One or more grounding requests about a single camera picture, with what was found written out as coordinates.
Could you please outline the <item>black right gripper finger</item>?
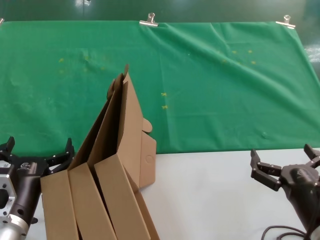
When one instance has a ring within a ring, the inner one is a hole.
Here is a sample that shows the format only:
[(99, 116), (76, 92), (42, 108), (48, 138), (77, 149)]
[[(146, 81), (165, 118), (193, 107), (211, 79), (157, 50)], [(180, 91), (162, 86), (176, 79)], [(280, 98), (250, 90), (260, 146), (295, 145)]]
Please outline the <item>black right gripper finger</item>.
[(258, 153), (254, 149), (250, 151), (250, 157), (251, 178), (277, 192), (282, 183), (275, 177), (280, 177), (282, 167), (261, 162)]
[(305, 144), (303, 150), (309, 158), (309, 162), (306, 165), (309, 167), (319, 167), (320, 151), (312, 148), (309, 144)]

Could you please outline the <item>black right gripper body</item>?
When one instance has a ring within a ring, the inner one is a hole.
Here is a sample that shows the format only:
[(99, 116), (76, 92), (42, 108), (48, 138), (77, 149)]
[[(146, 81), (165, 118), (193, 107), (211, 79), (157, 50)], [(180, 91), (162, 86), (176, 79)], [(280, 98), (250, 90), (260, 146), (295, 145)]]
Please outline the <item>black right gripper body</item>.
[(320, 176), (318, 171), (306, 164), (287, 165), (282, 168), (279, 181), (306, 230), (305, 239), (318, 240), (320, 238)]

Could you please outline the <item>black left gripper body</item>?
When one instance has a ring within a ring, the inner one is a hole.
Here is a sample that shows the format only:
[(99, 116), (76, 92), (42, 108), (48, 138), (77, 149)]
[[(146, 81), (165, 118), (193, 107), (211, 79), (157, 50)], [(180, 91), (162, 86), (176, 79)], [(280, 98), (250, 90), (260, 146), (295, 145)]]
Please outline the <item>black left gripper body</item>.
[(36, 221), (35, 212), (41, 195), (41, 181), (49, 169), (45, 156), (10, 155), (9, 163), (14, 165), (17, 185), (16, 198), (10, 214), (24, 221)]

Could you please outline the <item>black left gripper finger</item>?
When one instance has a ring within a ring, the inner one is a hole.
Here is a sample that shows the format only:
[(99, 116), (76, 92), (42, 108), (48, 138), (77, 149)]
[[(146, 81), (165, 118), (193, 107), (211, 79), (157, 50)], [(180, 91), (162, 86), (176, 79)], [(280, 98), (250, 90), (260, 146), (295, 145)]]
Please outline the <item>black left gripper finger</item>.
[(10, 136), (8, 141), (0, 145), (0, 159), (9, 160), (15, 146), (15, 138)]
[(48, 165), (46, 174), (55, 174), (66, 170), (70, 166), (74, 156), (75, 148), (72, 139), (68, 138), (64, 152), (46, 158)]

